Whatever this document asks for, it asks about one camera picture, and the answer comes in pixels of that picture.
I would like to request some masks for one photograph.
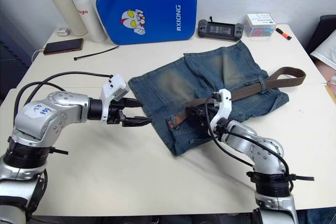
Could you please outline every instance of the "cartoon sticker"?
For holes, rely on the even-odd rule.
[[[144,28],[145,16],[141,10],[127,10],[121,15],[120,22],[125,27],[133,29],[136,34],[144,35],[146,33]]]

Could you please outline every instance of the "blue case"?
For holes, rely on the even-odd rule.
[[[117,45],[189,39],[197,0],[97,0],[100,19]]]

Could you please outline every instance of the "smartphone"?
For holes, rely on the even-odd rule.
[[[43,54],[53,55],[61,52],[80,51],[83,47],[83,41],[83,39],[71,39],[48,43],[43,51]]]

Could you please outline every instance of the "white table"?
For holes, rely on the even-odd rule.
[[[287,25],[280,29],[293,39],[274,33],[269,38],[243,42],[262,69],[301,68],[304,83],[284,88],[290,101],[275,112],[246,121],[259,135],[278,140],[285,149],[291,173],[314,176],[315,182],[296,181],[297,209],[336,206],[336,106],[327,94],[323,77]],[[63,40],[53,34],[49,42]],[[199,39],[121,46],[103,55],[74,61],[73,57],[104,51],[112,44],[85,40],[82,51],[59,55],[39,54],[18,85],[45,79],[63,71],[119,73],[125,80],[182,57],[233,42]],[[98,98],[105,78],[68,76],[53,81],[71,92]],[[53,92],[43,87],[36,99]],[[3,154],[12,131],[13,104],[18,89],[8,94],[0,110],[0,148]],[[130,92],[127,97],[134,97]],[[126,109],[127,116],[144,115]],[[36,214],[61,216],[124,216],[248,212],[256,208],[246,172],[249,167],[233,160],[209,142],[180,157],[173,157],[151,125],[123,128],[97,121],[65,128],[55,146],[69,156],[48,157],[49,184]]]

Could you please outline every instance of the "white cloth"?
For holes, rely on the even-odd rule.
[[[336,70],[336,30],[310,55]]]

